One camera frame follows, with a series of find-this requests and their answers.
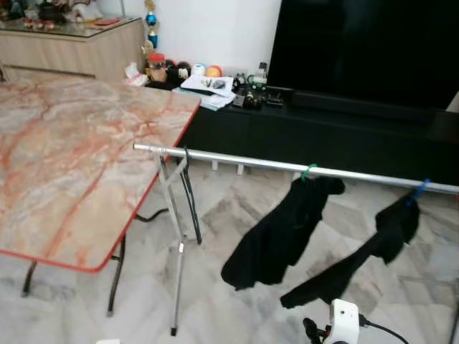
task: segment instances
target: white wall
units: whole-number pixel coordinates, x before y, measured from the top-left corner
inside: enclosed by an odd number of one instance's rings
[[[97,0],[120,15],[119,0]],[[156,0],[158,51],[175,61],[253,72],[270,61],[280,0]],[[124,0],[127,16],[146,15],[143,0]]]

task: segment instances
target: blue ornament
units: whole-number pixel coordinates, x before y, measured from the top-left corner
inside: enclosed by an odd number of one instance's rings
[[[158,35],[155,33],[155,31],[153,31],[153,29],[151,29],[147,37],[148,40],[152,43],[153,48],[156,49],[156,47],[158,46]]]
[[[145,17],[145,22],[149,27],[154,26],[157,21],[158,20],[156,19],[156,16],[153,14],[152,11],[150,11]]]

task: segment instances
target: marble floor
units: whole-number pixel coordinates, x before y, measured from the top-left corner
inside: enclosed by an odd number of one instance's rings
[[[406,190],[346,182],[346,192],[331,196],[311,241],[283,283],[257,284],[235,292],[219,272],[242,235],[286,194],[291,173],[235,166],[212,171],[193,162],[191,182],[203,233],[194,240],[181,184],[174,185],[188,240],[180,304],[179,333],[169,336],[175,245],[167,213],[155,222],[132,225],[115,299],[106,317],[115,263],[100,274],[83,274],[39,265],[31,295],[21,298],[28,262],[0,256],[1,344],[91,344],[120,338],[123,344],[309,343],[301,320],[324,327],[328,305],[320,300],[292,310],[279,297],[354,251],[374,232],[374,216]],[[164,207],[156,185],[141,209],[144,216]],[[388,267],[370,258],[354,275],[345,300],[355,302],[371,321],[391,328],[410,344],[447,343],[459,276],[459,211],[453,196],[425,193],[417,236]],[[399,343],[377,329],[362,329],[361,344]]]

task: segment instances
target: wooden cabinet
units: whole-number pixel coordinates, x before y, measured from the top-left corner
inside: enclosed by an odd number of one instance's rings
[[[130,62],[143,64],[140,19],[123,19],[107,29],[80,27],[76,33],[69,28],[62,32],[0,27],[0,62],[5,78],[16,81],[30,73],[52,73],[119,81],[126,77],[124,68]]]

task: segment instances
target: red jar lid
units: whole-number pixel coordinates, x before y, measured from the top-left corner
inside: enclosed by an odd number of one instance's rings
[[[148,59],[152,62],[164,62],[164,54],[159,54],[158,52],[152,52],[148,56]]]

